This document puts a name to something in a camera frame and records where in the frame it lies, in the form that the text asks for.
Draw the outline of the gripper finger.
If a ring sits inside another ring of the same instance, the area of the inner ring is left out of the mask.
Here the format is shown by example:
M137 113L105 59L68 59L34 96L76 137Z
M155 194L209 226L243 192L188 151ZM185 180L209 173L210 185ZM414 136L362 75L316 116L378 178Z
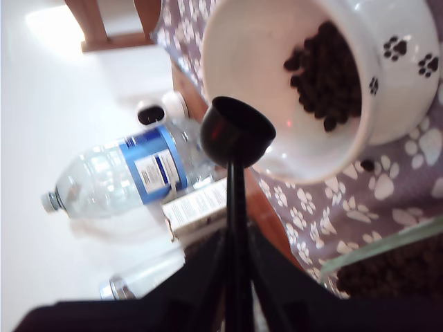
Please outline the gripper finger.
M256 227L251 228L251 273L266 307L316 312L347 304L296 268Z
M193 312L213 285L221 284L226 232L217 231L184 266L144 296L149 312Z

